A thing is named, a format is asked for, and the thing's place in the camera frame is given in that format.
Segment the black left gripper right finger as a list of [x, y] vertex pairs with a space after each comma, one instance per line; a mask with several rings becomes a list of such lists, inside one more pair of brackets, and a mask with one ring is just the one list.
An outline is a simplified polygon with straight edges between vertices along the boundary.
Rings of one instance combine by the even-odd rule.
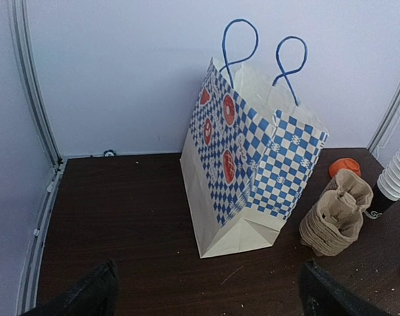
[[399, 264], [390, 259], [311, 259], [299, 273], [305, 315], [399, 313]]

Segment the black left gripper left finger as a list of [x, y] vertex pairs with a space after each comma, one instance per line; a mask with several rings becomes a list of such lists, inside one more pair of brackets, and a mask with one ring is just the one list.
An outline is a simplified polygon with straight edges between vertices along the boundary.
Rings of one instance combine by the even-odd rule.
[[114, 315], [118, 291], [117, 265], [113, 259], [108, 259], [60, 296], [24, 314]]

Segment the stack of paper cups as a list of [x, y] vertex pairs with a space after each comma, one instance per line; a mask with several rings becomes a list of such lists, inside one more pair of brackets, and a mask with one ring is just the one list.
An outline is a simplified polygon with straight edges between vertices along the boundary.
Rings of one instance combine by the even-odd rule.
[[373, 199], [364, 214], [370, 219], [381, 217], [394, 203], [400, 201], [400, 148], [379, 175], [372, 188]]

